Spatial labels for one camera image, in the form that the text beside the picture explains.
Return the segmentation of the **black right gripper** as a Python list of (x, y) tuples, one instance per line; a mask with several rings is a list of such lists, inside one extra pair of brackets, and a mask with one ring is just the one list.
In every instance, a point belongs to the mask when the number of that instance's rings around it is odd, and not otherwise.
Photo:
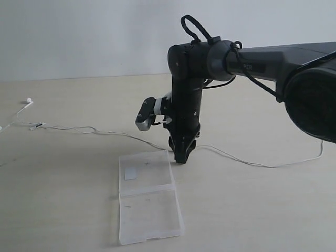
[(170, 133), (169, 146), (176, 163), (185, 164), (190, 153), (196, 148), (195, 140), (200, 132), (200, 108), (202, 80), (199, 78), (172, 78), (171, 106), (167, 125)]

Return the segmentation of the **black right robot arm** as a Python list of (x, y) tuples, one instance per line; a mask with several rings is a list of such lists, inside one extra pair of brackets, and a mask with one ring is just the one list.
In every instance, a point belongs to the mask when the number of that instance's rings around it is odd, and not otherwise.
[(304, 133), (335, 142), (335, 43), (243, 48), (229, 40), (174, 45), (167, 53), (172, 75), (170, 116), (166, 125), (177, 163), (187, 162), (200, 133), (199, 113), (205, 81), (245, 76), (285, 105)]

